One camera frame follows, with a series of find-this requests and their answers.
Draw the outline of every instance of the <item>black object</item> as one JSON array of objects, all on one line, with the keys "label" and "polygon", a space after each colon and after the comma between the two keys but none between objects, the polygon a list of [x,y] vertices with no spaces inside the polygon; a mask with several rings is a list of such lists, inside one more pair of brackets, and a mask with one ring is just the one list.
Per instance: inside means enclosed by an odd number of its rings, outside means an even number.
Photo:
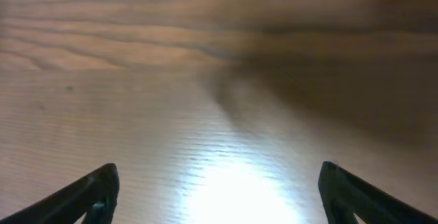
[{"label": "black object", "polygon": [[328,224],[357,224],[354,214],[369,224],[438,224],[332,162],[322,164],[318,187]]},{"label": "black object", "polygon": [[115,164],[106,164],[0,224],[110,224],[119,190]]}]

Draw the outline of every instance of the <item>brown wood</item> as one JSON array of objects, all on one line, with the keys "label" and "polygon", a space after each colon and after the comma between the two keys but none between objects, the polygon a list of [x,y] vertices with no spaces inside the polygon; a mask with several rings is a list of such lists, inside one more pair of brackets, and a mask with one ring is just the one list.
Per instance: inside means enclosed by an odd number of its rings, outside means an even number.
[{"label": "brown wood", "polygon": [[438,217],[435,1],[0,0],[0,218],[115,162],[114,223],[325,223],[325,160]]}]

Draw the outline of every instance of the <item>robotic claw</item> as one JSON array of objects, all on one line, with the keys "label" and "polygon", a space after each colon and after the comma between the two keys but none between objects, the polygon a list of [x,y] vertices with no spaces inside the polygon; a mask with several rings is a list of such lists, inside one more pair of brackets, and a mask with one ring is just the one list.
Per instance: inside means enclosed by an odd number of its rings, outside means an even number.
[{"label": "robotic claw", "polygon": [[[328,224],[438,224],[345,169],[324,162],[318,186]],[[51,196],[0,221],[0,224],[110,224],[119,191],[115,164],[106,164]]]}]

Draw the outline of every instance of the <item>wooden surface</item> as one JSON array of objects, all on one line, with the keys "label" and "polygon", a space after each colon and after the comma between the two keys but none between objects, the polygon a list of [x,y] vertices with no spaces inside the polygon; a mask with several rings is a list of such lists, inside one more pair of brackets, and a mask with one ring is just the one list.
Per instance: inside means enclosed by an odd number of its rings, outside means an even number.
[{"label": "wooden surface", "polygon": [[0,218],[115,162],[115,224],[325,223],[325,160],[438,217],[434,1],[0,0]]}]

